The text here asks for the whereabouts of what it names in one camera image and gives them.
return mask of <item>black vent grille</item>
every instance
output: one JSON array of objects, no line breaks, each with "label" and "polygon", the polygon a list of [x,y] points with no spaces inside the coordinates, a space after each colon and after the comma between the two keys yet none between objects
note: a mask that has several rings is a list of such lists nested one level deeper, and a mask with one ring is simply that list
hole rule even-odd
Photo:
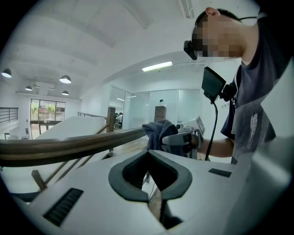
[{"label": "black vent grille", "polygon": [[224,177],[230,177],[231,176],[231,172],[229,171],[224,171],[224,170],[219,170],[219,169],[215,169],[215,168],[211,168],[208,172],[213,173],[213,174],[218,174]]},{"label": "black vent grille", "polygon": [[77,200],[83,194],[82,190],[73,189],[67,193],[44,215],[44,218],[49,220],[56,226],[60,226],[66,218],[70,210],[74,207]]}]

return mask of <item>black cable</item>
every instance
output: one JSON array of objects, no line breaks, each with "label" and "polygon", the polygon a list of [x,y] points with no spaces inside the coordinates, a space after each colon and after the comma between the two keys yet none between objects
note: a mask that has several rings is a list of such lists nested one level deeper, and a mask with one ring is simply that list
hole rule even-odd
[{"label": "black cable", "polygon": [[216,107],[215,103],[211,102],[211,104],[213,104],[215,106],[215,126],[213,127],[210,142],[209,142],[209,145],[208,145],[208,148],[207,148],[207,151],[206,151],[206,156],[205,156],[206,161],[208,160],[209,152],[210,152],[211,145],[212,145],[213,136],[215,135],[215,128],[216,128],[216,123],[217,123],[217,114],[218,114],[217,107]]},{"label": "black cable", "polygon": [[256,19],[257,17],[243,17],[243,18],[240,18],[239,20],[245,20],[245,19]]},{"label": "black cable", "polygon": [[154,184],[153,184],[152,191],[151,191],[151,193],[150,193],[150,196],[149,196],[149,199],[148,199],[148,201],[149,201],[149,200],[150,200],[150,198],[151,198],[151,195],[152,195],[152,192],[153,192],[153,188],[154,188],[154,186],[155,186],[155,182],[154,182]]}]

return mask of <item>curved wooden rail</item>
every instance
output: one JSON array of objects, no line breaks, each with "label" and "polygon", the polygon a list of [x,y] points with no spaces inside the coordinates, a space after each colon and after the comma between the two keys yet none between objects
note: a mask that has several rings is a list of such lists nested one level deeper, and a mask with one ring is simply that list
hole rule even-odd
[{"label": "curved wooden rail", "polygon": [[142,128],[47,140],[0,140],[0,166],[27,167],[65,162],[126,144],[145,135]]}]

